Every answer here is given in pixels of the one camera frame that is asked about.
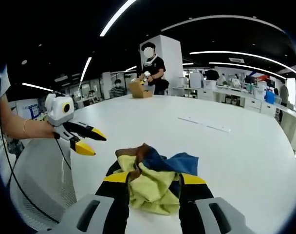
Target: blue container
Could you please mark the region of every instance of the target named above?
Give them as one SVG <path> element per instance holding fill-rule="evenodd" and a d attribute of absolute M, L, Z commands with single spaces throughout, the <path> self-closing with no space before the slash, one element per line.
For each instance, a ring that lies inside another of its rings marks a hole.
<path fill-rule="evenodd" d="M 265 97 L 266 102 L 270 104 L 275 103 L 275 94 L 271 91 L 266 91 L 266 97 Z"/>

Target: cardboard box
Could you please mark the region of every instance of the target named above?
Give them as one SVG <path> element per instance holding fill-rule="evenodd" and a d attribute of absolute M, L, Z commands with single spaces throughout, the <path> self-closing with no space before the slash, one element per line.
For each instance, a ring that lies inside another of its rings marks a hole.
<path fill-rule="evenodd" d="M 133 98 L 149 98 L 153 96 L 155 86 L 142 85 L 139 81 L 129 84 Z"/>

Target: white round table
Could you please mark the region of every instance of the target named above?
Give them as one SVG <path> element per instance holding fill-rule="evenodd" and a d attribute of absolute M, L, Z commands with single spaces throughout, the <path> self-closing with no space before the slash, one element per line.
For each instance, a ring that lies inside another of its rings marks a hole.
<path fill-rule="evenodd" d="M 179 118 L 189 117 L 230 132 Z M 72 151 L 76 197 L 95 194 L 115 150 L 142 143 L 171 157 L 180 152 L 199 157 L 198 176 L 214 197 L 243 213 L 258 234 L 279 230 L 296 205 L 296 159 L 274 118 L 243 108 L 184 97 L 111 99 L 75 112 L 74 118 L 98 128 L 106 142 L 85 139 L 96 156 Z M 162 216 L 130 208 L 126 233 L 182 233 L 177 215 Z"/>

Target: white shirt sleeve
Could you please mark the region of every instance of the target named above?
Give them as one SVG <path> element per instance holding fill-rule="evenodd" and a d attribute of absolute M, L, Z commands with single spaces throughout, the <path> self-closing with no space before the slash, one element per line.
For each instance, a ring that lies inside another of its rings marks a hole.
<path fill-rule="evenodd" d="M 0 90 L 0 97 L 3 96 L 8 88 L 11 86 L 10 81 L 8 79 L 7 74 L 7 66 L 5 66 L 5 69 L 3 72 L 0 73 L 0 81 L 1 81 L 1 90 Z"/>

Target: white pillar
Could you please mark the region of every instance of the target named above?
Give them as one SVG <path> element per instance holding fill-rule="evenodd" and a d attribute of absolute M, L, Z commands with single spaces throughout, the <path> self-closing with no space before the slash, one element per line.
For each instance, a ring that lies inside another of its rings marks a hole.
<path fill-rule="evenodd" d="M 158 35 L 140 44 L 140 56 L 142 66 L 146 62 L 147 58 L 144 52 L 141 50 L 143 44 L 152 42 L 156 45 L 156 53 L 164 61 L 166 72 L 164 78 L 169 82 L 168 94 L 175 95 L 177 90 L 173 90 L 173 87 L 177 87 L 179 77 L 183 77 L 183 56 L 181 43 L 172 38 L 168 38 L 163 35 Z"/>
<path fill-rule="evenodd" d="M 105 99 L 110 99 L 110 90 L 112 88 L 111 74 L 110 72 L 104 72 L 102 74 L 103 79 L 103 93 Z"/>

